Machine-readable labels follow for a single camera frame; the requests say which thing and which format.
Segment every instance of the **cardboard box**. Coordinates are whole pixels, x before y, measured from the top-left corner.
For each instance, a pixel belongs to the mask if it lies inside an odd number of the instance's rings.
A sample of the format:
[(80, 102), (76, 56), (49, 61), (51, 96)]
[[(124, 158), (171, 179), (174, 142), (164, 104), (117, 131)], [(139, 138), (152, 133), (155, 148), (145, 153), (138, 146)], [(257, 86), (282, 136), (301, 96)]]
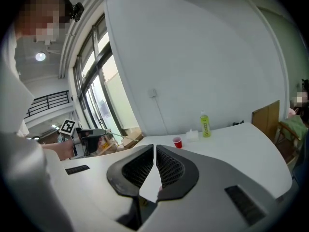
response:
[[(143, 135), (141, 133), (141, 131), (134, 131), (132, 132), (130, 135), (128, 135), (129, 138), (132, 138), (132, 139), (136, 139), (138, 141), (142, 140), (143, 139)], [(122, 140), (122, 145), (127, 148), (127, 149), (130, 149), (132, 148), (134, 145), (136, 145), (138, 142), (134, 141), (134, 140), (131, 140), (131, 139), (128, 139), (128, 138), (124, 138)]]

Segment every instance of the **railing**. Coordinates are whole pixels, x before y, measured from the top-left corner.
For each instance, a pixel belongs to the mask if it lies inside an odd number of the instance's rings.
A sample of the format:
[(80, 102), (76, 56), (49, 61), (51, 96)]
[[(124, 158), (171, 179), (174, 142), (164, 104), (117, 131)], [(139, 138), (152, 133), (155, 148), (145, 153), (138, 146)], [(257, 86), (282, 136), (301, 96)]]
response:
[(50, 95), (45, 95), (39, 98), (35, 98), (33, 100), (31, 107), (28, 109), (28, 112), (26, 113), (25, 118), (28, 118), (40, 112), (46, 111), (53, 107), (57, 107), (57, 106), (61, 106), (63, 104), (69, 103), (68, 92), (69, 91), (66, 90), (66, 91), (62, 91), (62, 92), (58, 92), (58, 93), (54, 93)]

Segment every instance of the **green bottle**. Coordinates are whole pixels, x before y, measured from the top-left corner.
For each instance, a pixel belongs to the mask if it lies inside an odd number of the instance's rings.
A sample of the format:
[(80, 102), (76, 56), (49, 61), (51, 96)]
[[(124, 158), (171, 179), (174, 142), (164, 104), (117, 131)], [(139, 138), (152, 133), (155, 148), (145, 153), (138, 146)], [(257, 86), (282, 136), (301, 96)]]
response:
[(209, 119), (204, 111), (201, 111), (201, 124), (202, 124), (203, 137), (210, 137), (211, 129), (209, 127)]

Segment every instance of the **red cup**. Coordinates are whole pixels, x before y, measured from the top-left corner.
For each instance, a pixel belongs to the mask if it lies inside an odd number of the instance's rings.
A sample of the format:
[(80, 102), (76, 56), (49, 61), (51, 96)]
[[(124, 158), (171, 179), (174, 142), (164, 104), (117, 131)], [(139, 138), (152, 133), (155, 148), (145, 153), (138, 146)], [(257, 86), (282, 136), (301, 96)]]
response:
[(173, 142), (174, 142), (176, 148), (181, 149), (183, 147), (182, 139), (180, 137), (173, 138)]

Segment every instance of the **black rectangular slot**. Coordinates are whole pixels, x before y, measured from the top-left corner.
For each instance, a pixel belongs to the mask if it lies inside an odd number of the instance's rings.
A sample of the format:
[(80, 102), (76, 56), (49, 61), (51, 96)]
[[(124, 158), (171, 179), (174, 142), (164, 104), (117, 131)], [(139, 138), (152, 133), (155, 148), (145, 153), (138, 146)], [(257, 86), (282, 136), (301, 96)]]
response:
[(225, 191), (250, 226), (265, 217), (260, 208), (238, 186), (225, 188)]
[(66, 172), (68, 175), (70, 174), (75, 174), (84, 170), (90, 169), (87, 165), (82, 165), (82, 166), (78, 166), (78, 167), (74, 167), (74, 168), (67, 168)]

